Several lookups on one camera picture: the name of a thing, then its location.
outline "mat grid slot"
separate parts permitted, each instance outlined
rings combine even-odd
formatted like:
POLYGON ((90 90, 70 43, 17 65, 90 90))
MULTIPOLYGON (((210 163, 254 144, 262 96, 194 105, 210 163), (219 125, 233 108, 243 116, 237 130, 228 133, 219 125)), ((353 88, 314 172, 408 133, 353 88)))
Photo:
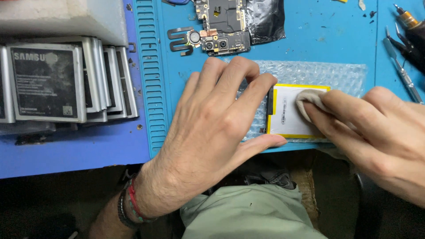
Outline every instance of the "mat grid slot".
POLYGON ((151 158, 159 152, 167 135, 155 4, 155 0, 133 0, 151 158))

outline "right hand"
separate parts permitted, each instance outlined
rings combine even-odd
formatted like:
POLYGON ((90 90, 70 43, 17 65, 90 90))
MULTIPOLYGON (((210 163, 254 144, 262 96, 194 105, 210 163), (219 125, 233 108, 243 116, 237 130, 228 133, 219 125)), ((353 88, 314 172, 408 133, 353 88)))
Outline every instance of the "right hand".
POLYGON ((425 208, 425 106, 382 87, 362 99, 332 90, 322 102, 337 117, 304 103, 319 130, 380 187, 425 208))

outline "green pants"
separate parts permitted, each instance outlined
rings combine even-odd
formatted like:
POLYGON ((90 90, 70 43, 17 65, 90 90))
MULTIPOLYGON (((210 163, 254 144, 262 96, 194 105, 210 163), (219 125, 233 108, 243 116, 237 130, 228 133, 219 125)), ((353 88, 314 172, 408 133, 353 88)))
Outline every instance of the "green pants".
POLYGON ((312 226, 297 188, 230 186, 199 195, 180 209, 184 239, 323 239, 312 226))

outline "circuit board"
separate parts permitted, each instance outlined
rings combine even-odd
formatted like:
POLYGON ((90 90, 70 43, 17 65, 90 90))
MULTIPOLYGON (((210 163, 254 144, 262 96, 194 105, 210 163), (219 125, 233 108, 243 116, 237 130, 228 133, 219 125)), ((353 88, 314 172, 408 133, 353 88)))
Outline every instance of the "circuit board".
POLYGON ((246 0, 195 0, 202 50, 209 56, 234 54, 251 49, 246 24, 246 0))

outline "barcode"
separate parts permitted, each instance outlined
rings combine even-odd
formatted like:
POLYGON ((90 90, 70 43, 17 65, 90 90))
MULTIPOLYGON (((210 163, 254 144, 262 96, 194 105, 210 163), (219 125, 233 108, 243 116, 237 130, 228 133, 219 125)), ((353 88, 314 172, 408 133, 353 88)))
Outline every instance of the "barcode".
POLYGON ((286 112, 286 100, 283 100, 283 111, 282 111, 282 118, 281 118, 281 120, 280 120, 280 123, 282 124, 282 125, 284 125, 285 124, 285 122, 286 122, 286 118, 285 118, 285 112, 286 112))

